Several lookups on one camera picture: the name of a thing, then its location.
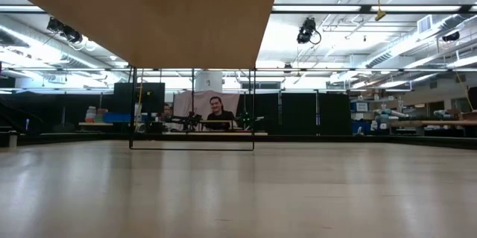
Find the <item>floor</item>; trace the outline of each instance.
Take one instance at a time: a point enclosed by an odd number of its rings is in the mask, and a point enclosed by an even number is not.
[[[377,143],[129,151],[124,141],[0,151],[0,237],[476,234],[477,151]]]

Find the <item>black shirt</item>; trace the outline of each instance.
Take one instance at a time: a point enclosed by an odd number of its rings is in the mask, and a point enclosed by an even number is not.
[[[222,114],[220,115],[215,115],[214,113],[210,113],[207,116],[207,120],[229,120],[232,121],[234,120],[235,117],[233,116],[233,113],[230,111],[223,110]],[[214,123],[207,123],[206,127],[212,130],[229,130],[230,128],[230,123],[228,122],[214,122]]]

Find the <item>white backdrop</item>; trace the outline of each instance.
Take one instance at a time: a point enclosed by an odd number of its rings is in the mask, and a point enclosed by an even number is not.
[[[237,107],[239,105],[240,95],[236,93],[219,93],[215,91],[204,91],[194,93],[194,109],[202,119],[207,119],[207,116],[212,112],[210,109],[210,99],[213,96],[218,96],[222,99],[224,110],[230,111],[236,116]],[[187,91],[178,94],[174,97],[174,115],[188,116],[192,109],[192,92]]]

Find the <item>person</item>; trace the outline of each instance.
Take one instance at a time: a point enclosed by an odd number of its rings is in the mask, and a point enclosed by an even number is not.
[[[218,96],[213,96],[209,100],[210,109],[212,112],[207,116],[207,120],[227,120],[233,121],[235,119],[232,112],[224,110],[224,104],[222,104],[222,99]],[[229,122],[211,122],[207,123],[206,127],[211,130],[228,130],[230,128]]]
[[[173,122],[169,122],[169,118],[172,116],[172,107],[169,104],[164,103],[164,112],[160,115],[159,120],[165,126],[166,130],[174,129],[175,124]]]

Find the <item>ceiling-mounted camera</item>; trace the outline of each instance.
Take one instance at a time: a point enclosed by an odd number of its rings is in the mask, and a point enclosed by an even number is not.
[[[452,34],[448,34],[446,36],[443,36],[442,40],[445,41],[445,42],[449,42],[449,41],[456,41],[460,38],[461,38],[461,34],[459,33],[459,31],[457,31],[457,32],[454,32]]]
[[[73,29],[72,27],[63,24],[60,20],[50,17],[50,21],[46,26],[51,33],[60,34],[60,36],[65,37],[71,43],[81,43],[83,41],[83,35]]]
[[[318,35],[320,39],[317,42],[312,42],[312,37]],[[297,42],[299,44],[304,44],[310,42],[311,44],[317,45],[321,42],[321,34],[316,30],[315,18],[307,17],[303,25],[300,27],[298,32]]]

